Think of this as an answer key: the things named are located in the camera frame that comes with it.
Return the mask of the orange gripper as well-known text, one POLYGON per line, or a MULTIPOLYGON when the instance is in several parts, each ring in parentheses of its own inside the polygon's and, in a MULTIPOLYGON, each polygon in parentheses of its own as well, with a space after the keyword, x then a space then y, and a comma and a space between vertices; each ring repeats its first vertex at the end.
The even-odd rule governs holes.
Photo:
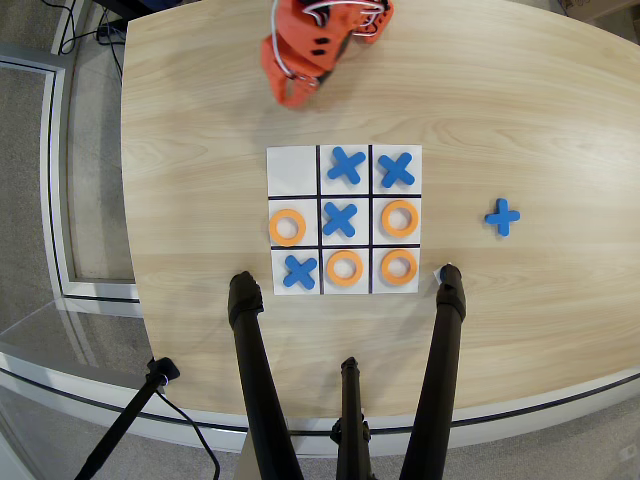
POLYGON ((351 31, 347 4, 278 1, 276 37, 267 36, 261 45, 262 68, 275 100, 287 108, 304 107, 321 86, 318 78, 335 69, 351 31))

